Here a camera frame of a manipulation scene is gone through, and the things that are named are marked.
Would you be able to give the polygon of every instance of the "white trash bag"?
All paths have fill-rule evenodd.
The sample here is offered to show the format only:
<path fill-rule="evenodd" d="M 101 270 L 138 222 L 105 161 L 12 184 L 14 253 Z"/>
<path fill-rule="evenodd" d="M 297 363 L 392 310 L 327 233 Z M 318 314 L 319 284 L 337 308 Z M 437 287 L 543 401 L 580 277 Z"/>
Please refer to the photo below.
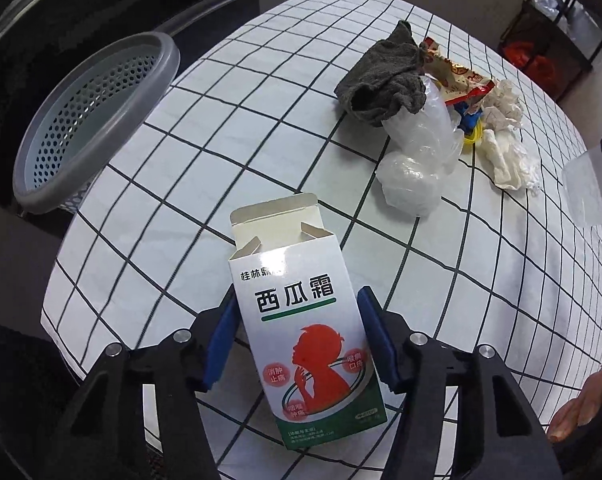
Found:
<path fill-rule="evenodd" d="M 383 121 L 401 151 L 385 155 L 376 170 L 385 201 L 412 217 L 436 209 L 442 179 L 454 171 L 463 147 L 463 131 L 453 126 L 457 117 L 448 111 L 432 79 L 421 79 L 426 88 L 424 107 L 416 114 L 401 108 Z"/>

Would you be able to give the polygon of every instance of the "gray plastic basket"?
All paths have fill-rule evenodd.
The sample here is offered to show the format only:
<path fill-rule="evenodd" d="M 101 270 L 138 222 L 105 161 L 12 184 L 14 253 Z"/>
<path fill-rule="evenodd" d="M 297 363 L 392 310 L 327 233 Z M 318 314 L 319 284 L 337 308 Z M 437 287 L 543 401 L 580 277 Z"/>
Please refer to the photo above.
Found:
<path fill-rule="evenodd" d="M 23 209 L 76 212 L 95 175 L 161 100 L 179 62 L 171 37 L 144 32 L 72 70 L 40 106 L 18 149 L 12 187 Z"/>

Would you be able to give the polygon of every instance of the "blue object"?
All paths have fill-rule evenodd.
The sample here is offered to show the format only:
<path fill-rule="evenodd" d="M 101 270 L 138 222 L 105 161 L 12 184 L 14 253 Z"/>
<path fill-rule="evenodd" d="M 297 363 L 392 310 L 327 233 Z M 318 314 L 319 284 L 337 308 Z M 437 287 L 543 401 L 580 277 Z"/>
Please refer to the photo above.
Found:
<path fill-rule="evenodd" d="M 203 384 L 208 390 L 221 378 L 240 321 L 239 303 L 236 295 L 232 294 L 230 303 L 225 308 L 207 346 L 206 371 L 203 376 Z"/>
<path fill-rule="evenodd" d="M 463 133 L 466 135 L 473 132 L 476 123 L 479 122 L 479 118 L 483 114 L 483 110 L 480 109 L 475 114 L 466 114 L 468 108 L 469 105 L 465 101 L 461 101 L 454 105 L 454 110 L 461 114 L 461 124 L 459 124 L 459 128 L 462 129 Z"/>
<path fill-rule="evenodd" d="M 396 349 L 378 314 L 380 305 L 368 286 L 358 292 L 356 302 L 379 379 L 394 391 L 399 384 L 398 360 Z"/>

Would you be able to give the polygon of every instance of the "finger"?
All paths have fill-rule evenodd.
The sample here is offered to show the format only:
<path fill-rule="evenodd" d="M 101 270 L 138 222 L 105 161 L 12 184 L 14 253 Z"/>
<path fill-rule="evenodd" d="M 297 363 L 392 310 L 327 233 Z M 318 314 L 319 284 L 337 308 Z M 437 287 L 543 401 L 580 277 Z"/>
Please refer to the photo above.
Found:
<path fill-rule="evenodd" d="M 577 427 L 578 414 L 580 413 L 582 406 L 582 399 L 577 397 L 574 399 L 574 401 L 575 402 L 571 405 L 558 427 L 548 434 L 548 438 L 551 442 L 560 442 L 561 440 L 565 440 Z"/>
<path fill-rule="evenodd" d="M 578 425 L 584 426 L 590 423 L 601 408 L 602 370 L 588 377 L 579 397 L 583 398 L 583 405 L 578 414 Z"/>
<path fill-rule="evenodd" d="M 561 407 L 561 409 L 554 414 L 554 416 L 552 417 L 552 420 L 550 421 L 550 425 L 547 428 L 548 434 L 552 433 L 553 430 L 555 430 L 556 428 L 559 427 L 559 424 L 561 424 L 563 422 L 565 415 L 568 414 L 569 410 L 571 410 L 571 408 L 572 408 L 572 406 L 574 406 L 575 402 L 577 402 L 576 397 L 574 399 L 568 400 L 568 402 L 566 402 Z"/>

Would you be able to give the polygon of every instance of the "red circle label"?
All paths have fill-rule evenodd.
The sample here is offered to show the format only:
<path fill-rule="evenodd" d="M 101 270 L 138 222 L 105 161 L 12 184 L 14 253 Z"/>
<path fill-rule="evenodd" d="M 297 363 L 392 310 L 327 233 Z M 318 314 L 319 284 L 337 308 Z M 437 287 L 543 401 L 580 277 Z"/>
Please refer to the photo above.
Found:
<path fill-rule="evenodd" d="M 283 363 L 270 363 L 263 368 L 263 381 L 269 386 L 280 388 L 290 381 L 290 369 Z"/>
<path fill-rule="evenodd" d="M 361 371 L 361 368 L 363 368 L 366 361 L 366 351 L 361 350 L 360 348 L 353 348 L 345 352 L 342 366 L 348 374 L 357 374 Z"/>
<path fill-rule="evenodd" d="M 288 420 L 299 421 L 307 418 L 307 408 L 302 400 L 292 399 L 286 404 L 283 414 Z"/>

